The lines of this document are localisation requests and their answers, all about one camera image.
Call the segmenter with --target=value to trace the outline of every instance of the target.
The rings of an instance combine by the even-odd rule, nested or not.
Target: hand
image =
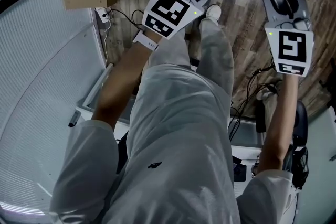
[[[155,33],[154,31],[152,31],[149,28],[146,28],[146,30],[144,31],[144,34],[150,38],[152,41],[154,41],[155,43],[159,43],[162,36],[160,36],[159,34]]]

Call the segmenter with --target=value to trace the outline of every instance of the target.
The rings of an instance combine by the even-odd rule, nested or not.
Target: leg
[[[232,97],[234,60],[229,41],[221,28],[210,18],[199,25],[201,32],[201,60],[197,73],[221,86]]]
[[[50,202],[52,222],[93,222],[104,208],[117,166],[118,145],[109,124],[85,121],[72,128]]]
[[[175,36],[167,40],[162,38],[158,48],[151,54],[148,59],[148,66],[153,67],[163,63],[190,68],[188,48],[184,40],[184,28]]]

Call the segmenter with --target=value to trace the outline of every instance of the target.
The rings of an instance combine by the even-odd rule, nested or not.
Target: wire
[[[272,53],[272,50],[271,50],[271,47],[269,47],[269,53],[272,55],[272,59],[271,59],[271,66],[273,66],[272,68],[277,71],[277,69],[275,68],[275,64],[274,64],[274,57],[273,57],[273,53]]]
[[[311,24],[310,24],[310,20],[308,20],[308,19],[306,19],[306,18],[297,18],[297,19],[295,19],[293,22],[283,22],[283,23],[281,23],[281,24],[278,24],[278,25],[275,26],[274,28],[278,28],[278,27],[280,27],[280,29],[282,29],[282,26],[283,26],[284,24],[291,24],[292,27],[293,27],[293,29],[297,29],[296,26],[295,26],[295,22],[297,22],[296,20],[304,20],[304,22],[306,23],[306,26],[307,26],[307,28],[308,28],[308,30],[309,30]]]
[[[111,25],[112,25],[112,22],[113,22],[113,19],[114,19],[114,13],[112,12],[112,19],[111,19],[111,18],[110,18],[110,15],[109,15],[109,12],[108,12],[108,15],[107,15],[108,20],[109,20],[109,27],[106,28],[106,30],[105,30],[106,34],[105,34],[105,38],[104,38],[104,51],[105,51],[105,54],[106,54],[105,67],[107,67],[107,58],[108,58],[108,55],[107,55],[106,39],[107,39],[107,35],[108,35],[108,33],[109,33],[109,29],[111,28]]]
[[[136,9],[135,11],[133,11],[132,16],[131,16],[131,21],[132,21],[132,23],[133,23],[134,25],[142,25],[141,23],[140,23],[140,24],[137,24],[137,23],[134,21],[134,13],[135,13],[135,12],[141,12],[142,15],[143,15],[143,11],[142,11],[142,10]]]
[[[117,10],[117,9],[110,9],[110,11],[109,12],[107,12],[106,14],[104,14],[103,15],[103,17],[106,17],[106,16],[108,16],[108,14],[110,13],[110,12],[119,12],[119,13],[121,13],[122,15],[124,15],[125,17],[126,17],[126,19],[132,24],[132,25],[134,25],[137,29],[139,29],[139,30],[141,30],[141,28],[133,21],[133,20],[131,20],[124,12],[121,12],[120,10]]]
[[[252,77],[249,79],[248,83],[247,83],[247,87],[246,87],[246,98],[245,100],[240,104],[239,108],[236,109],[234,107],[232,107],[236,113],[235,115],[233,116],[233,118],[231,119],[230,121],[230,124],[229,124],[229,127],[231,126],[233,120],[236,118],[236,115],[238,114],[238,118],[237,118],[237,121],[235,122],[232,130],[230,131],[230,134],[229,134],[229,139],[230,141],[232,141],[233,137],[235,136],[235,134],[237,133],[239,127],[240,127],[240,122],[242,120],[242,115],[244,113],[244,110],[248,104],[248,102],[259,92],[261,91],[262,89],[266,88],[267,85],[266,84],[261,84],[259,85],[259,77],[258,75],[262,72],[267,72],[269,70],[271,70],[272,68],[274,68],[275,65],[274,65],[274,60],[273,60],[273,57],[272,57],[272,60],[271,60],[271,63],[270,63],[270,66],[266,67],[266,68],[258,68],[256,71],[254,71],[252,73]],[[252,86],[253,86],[253,83],[255,82],[257,78],[257,86],[254,90],[254,92],[252,94],[251,93],[251,90],[252,90]]]

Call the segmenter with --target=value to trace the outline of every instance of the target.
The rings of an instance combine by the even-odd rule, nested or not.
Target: shoe
[[[211,21],[215,23],[215,25],[218,25],[218,20],[220,18],[220,15],[222,13],[221,7],[218,5],[211,5],[207,10],[205,16],[209,18]]]

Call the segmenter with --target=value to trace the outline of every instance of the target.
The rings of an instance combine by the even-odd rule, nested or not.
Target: wrist strap
[[[152,41],[149,37],[143,34],[143,31],[140,30],[138,34],[133,39],[133,43],[139,42],[150,50],[155,50],[158,47],[158,44]]]

